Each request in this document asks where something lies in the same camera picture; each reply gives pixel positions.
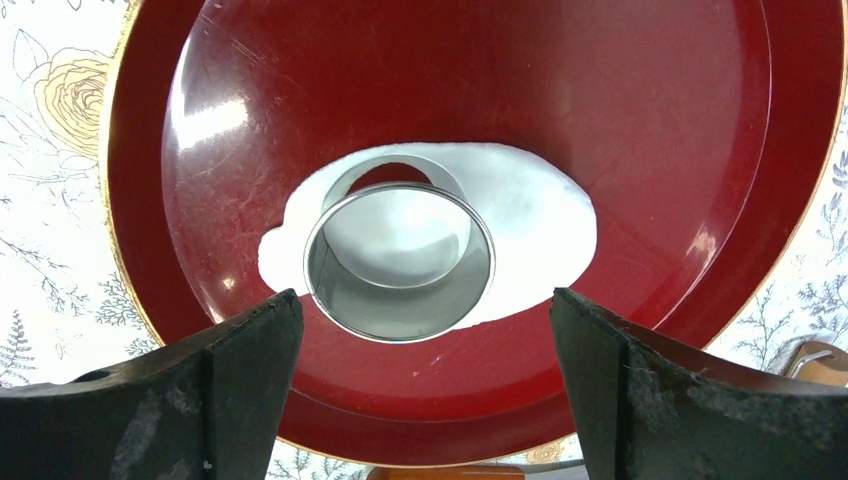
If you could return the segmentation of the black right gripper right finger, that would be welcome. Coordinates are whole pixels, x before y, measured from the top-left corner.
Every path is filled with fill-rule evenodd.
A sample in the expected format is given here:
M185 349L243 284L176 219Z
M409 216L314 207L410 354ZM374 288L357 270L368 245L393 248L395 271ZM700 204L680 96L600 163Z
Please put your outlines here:
M847 391L751 369L559 288L549 314L593 479L843 479Z

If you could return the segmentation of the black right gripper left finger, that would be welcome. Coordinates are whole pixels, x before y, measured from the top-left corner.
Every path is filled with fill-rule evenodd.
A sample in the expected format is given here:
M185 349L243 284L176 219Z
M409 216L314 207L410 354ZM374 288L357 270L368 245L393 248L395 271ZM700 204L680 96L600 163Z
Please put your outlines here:
M262 479L304 333L292 290L65 384L1 393L5 479Z

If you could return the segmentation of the wooden double-ended rolling pin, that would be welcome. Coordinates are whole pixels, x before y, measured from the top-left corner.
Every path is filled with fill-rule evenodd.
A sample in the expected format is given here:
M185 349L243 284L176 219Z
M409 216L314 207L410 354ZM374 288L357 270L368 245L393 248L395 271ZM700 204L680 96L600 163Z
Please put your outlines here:
M847 387L847 353L828 343L804 342L793 357L785 376L812 383Z

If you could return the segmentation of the white dough ball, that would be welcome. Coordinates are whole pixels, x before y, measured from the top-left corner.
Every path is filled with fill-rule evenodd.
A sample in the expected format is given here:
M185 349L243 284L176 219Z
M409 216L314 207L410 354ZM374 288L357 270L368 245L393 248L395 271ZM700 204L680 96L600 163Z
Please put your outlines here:
M538 155L413 142L308 175L262 236L258 271L355 336L418 342L546 301L585 272L596 245L588 194Z

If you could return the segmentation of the round red tray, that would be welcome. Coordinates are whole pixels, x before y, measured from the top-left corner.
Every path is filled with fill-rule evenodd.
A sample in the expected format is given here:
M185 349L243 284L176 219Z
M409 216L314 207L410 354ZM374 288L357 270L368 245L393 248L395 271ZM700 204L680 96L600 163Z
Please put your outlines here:
M843 1L136 1L101 141L114 251L171 343L270 295L261 235L351 152L536 153L598 215L582 294L708 345L806 215Z

